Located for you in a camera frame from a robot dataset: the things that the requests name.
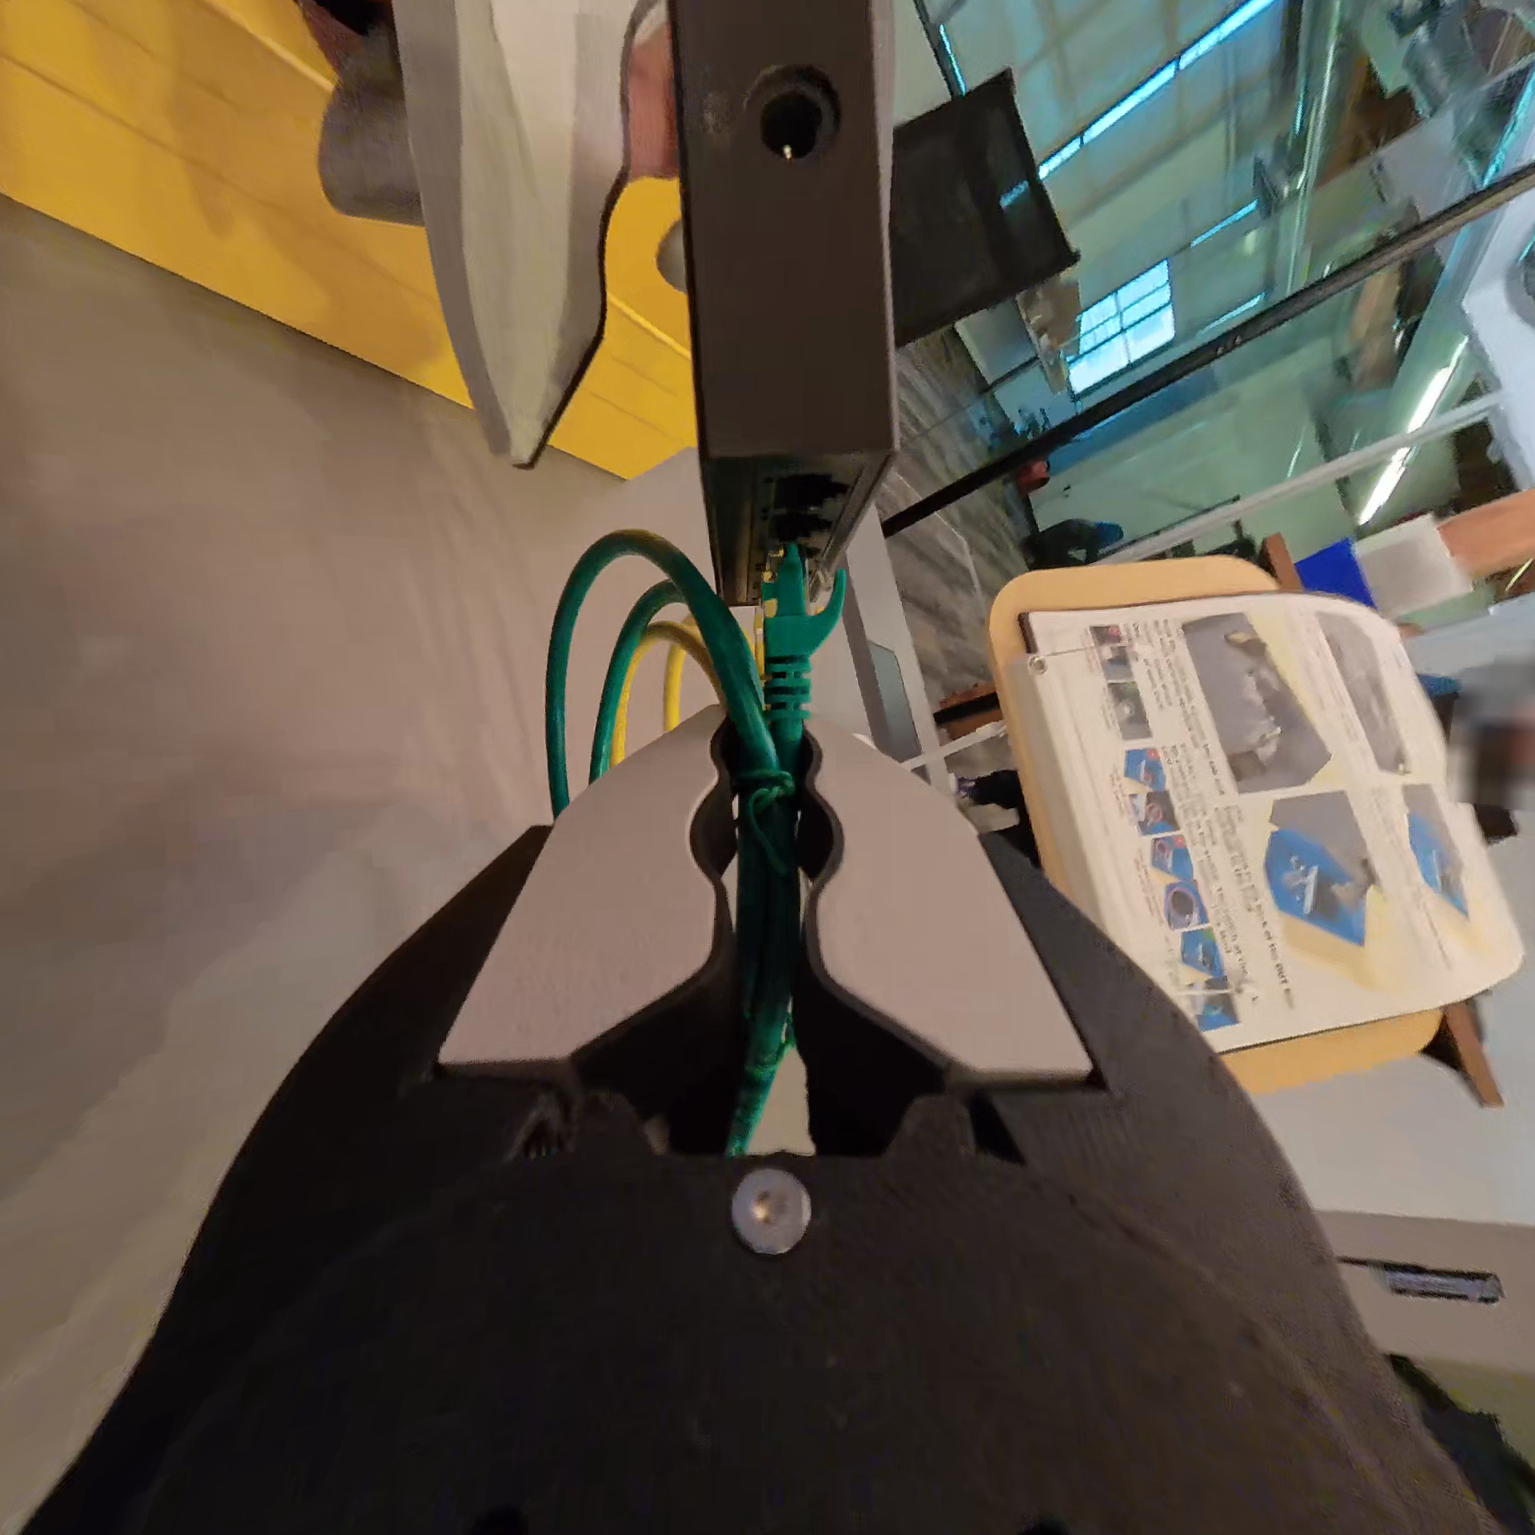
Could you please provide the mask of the black ethernet switch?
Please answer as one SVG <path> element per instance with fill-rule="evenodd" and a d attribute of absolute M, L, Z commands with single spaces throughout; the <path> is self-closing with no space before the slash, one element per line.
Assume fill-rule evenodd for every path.
<path fill-rule="evenodd" d="M 889 2 L 671 2 L 718 590 L 830 580 L 893 465 Z"/>

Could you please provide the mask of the white box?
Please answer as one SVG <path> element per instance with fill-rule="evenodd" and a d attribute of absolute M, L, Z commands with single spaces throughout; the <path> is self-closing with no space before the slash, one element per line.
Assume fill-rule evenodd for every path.
<path fill-rule="evenodd" d="M 1434 516 L 1414 516 L 1355 541 L 1355 558 L 1374 607 L 1389 622 L 1459 602 L 1474 590 L 1474 580 L 1444 543 Z"/>

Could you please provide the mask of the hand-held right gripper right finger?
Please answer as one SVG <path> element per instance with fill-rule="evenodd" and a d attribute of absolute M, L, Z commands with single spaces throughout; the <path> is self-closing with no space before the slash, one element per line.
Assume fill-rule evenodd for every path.
<path fill-rule="evenodd" d="M 804 807 L 830 828 L 804 913 L 812 973 L 950 1083 L 1084 1083 L 1091 1054 L 970 821 L 836 722 L 804 742 Z"/>

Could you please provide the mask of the yellow storage bin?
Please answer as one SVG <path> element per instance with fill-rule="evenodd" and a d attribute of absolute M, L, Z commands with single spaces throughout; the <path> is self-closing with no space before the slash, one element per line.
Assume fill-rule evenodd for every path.
<path fill-rule="evenodd" d="M 425 233 L 336 212 L 296 2 L 2 2 L 2 195 L 469 403 Z"/>

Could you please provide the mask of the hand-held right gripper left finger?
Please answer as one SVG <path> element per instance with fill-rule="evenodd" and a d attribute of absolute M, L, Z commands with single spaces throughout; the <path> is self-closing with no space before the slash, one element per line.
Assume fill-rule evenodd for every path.
<path fill-rule="evenodd" d="M 740 1054 L 727 736 L 707 707 L 556 818 L 446 1072 L 700 1083 Z"/>

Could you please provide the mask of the wooden beam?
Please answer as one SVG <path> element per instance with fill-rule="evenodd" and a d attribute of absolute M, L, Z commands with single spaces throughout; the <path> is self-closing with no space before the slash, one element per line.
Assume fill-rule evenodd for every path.
<path fill-rule="evenodd" d="M 1453 563 L 1470 580 L 1532 563 L 1532 498 L 1532 490 L 1513 493 L 1437 526 Z"/>

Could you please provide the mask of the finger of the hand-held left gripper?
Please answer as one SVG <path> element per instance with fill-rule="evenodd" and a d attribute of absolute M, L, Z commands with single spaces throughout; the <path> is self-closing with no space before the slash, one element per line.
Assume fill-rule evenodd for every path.
<path fill-rule="evenodd" d="M 411 169 L 492 453 L 546 450 L 605 335 L 630 63 L 653 2 L 396 2 Z"/>

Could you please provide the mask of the black fabric panel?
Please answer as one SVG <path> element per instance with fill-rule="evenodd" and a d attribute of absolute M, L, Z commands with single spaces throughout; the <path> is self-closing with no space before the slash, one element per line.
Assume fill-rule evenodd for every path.
<path fill-rule="evenodd" d="M 893 129 L 893 343 L 1059 277 L 1080 259 L 1022 123 L 1013 70 Z"/>

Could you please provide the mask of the black pole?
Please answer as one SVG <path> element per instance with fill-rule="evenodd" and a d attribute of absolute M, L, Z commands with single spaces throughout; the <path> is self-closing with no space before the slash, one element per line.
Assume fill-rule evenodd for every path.
<path fill-rule="evenodd" d="M 1142 401 L 1168 392 L 1171 388 L 1182 385 L 1186 377 L 1212 369 L 1219 359 L 1228 359 L 1231 355 L 1239 355 L 1256 342 L 1279 333 L 1286 324 L 1312 314 L 1316 307 L 1331 302 L 1334 298 L 1352 293 L 1370 277 L 1393 266 L 1400 266 L 1408 259 L 1422 255 L 1429 247 L 1462 233 L 1474 221 L 1504 210 L 1507 204 L 1528 195 L 1529 190 L 1532 190 L 1532 163 L 1503 174 L 1496 181 L 1489 181 L 1486 188 L 1470 193 L 1467 197 L 1453 201 L 1440 215 L 1411 226 L 1404 233 L 1394 233 L 1393 240 L 1374 247 L 1370 254 L 1348 261 L 1346 266 L 1319 281 L 1311 281 L 1305 288 L 1293 291 L 1290 298 L 1263 307 L 1261 314 L 1245 318 L 1242 324 L 1234 324 L 1231 331 L 1215 335 L 1212 342 L 1172 358 L 1171 363 L 1123 385 L 1120 391 L 1092 401 L 1088 410 L 989 458 L 977 469 L 959 476 L 948 486 L 921 498 L 914 505 L 882 523 L 882 535 L 893 541 L 908 534 L 913 528 L 922 526 L 926 520 L 940 516 L 943 512 L 970 501 L 980 490 L 1015 479 L 1015 472 L 1024 469 L 1028 465 L 1050 462 L 1054 453 L 1083 439 L 1084 435 L 1095 431 L 1098 425 L 1106 425 L 1123 413 L 1140 406 Z"/>

